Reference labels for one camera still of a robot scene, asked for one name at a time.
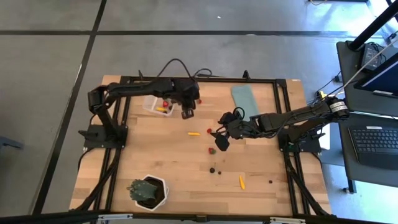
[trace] white flower pot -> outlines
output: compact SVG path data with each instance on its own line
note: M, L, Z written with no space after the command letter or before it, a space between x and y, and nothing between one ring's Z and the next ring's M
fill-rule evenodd
M164 179L160 178L160 177L155 177L154 175L148 174L148 175L146 175L146 176L143 178L143 180L145 180L145 178L147 178L147 177L152 177L152 178L158 179L158 180L160 180L160 181L163 182L163 186L164 186L164 187L163 187L163 190L164 190L164 199L163 199L158 205L156 205L156 207L154 207L154 208L152 208L152 209L146 208L146 207L144 207L144 206L142 206L142 205L139 205L137 202L136 202L136 206L137 206L137 207L140 207L140 208L143 208L143 209L145 209L145 210L148 210L148 211L153 212L154 210L156 210L157 208L159 208L160 206L162 206L162 205L164 205L164 204L166 203L166 199L167 199L167 196L168 196L168 194L169 194L169 187L166 185L166 181L165 181Z

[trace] green cloth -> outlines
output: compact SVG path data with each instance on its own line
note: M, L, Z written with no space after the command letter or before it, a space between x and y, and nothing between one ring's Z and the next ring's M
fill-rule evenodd
M251 90L251 85L234 86L231 88L231 93L234 98L235 106L240 106L244 109L244 121L250 121L251 116L260 114Z

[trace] potted plant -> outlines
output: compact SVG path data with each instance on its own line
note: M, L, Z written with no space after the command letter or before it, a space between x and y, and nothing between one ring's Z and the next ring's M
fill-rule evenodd
M133 180L127 189L138 207L152 212L164 205L169 194L164 179L149 174L142 180Z

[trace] wooden tabletop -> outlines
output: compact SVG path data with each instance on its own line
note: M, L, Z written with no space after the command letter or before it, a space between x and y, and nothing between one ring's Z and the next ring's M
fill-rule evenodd
M120 78L106 75L102 84L119 82ZM152 174L165 179L170 188L166 204L155 213L291 215L285 165L277 138L230 139L226 152L208 153L209 147L217 147L206 130L219 128L217 121L221 115L235 108L231 87L240 85L243 83L199 82L202 104L197 105L195 117L186 120L181 118L179 106L171 117L164 117L142 108L144 96L131 98L129 133L121 154L111 210L148 212L135 206L126 187L132 180ZM251 86L260 113L276 112L272 85ZM306 105L300 80L287 80L287 89L292 110ZM281 89L279 93L285 111ZM201 136L189 136L188 132L199 132ZM103 156L104 149L94 149L83 158L70 208L79 206L97 184ZM330 212L319 161L309 153L301 153L300 157L307 188L323 209ZM214 166L216 172L211 174L209 169ZM240 187L239 175L244 179L245 190ZM101 208L107 188L106 185ZM296 186L298 209L302 212L299 192Z

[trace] gray floor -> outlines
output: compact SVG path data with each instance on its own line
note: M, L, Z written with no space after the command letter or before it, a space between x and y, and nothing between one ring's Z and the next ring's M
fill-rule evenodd
M0 29L91 29L99 0L0 2ZM374 19L377 10L365 3L306 1L108 1L101 30L317 30L355 34ZM299 78L307 100L340 70L338 37L277 36L97 36L80 88L44 212L68 209L77 160L90 114L86 92L103 75L155 75L171 58L191 71L202 67L215 75ZM0 36L0 135L25 144L22 151L0 151L0 216L24 215L36 192L45 161L62 118L88 41L87 36ZM382 43L382 39L373 39ZM172 65L165 75L183 75ZM330 85L325 91L336 88ZM335 215L396 222L398 190L358 183L347 195L343 167L323 168ZM153 223L134 220L135 223ZM178 221L157 221L178 223Z

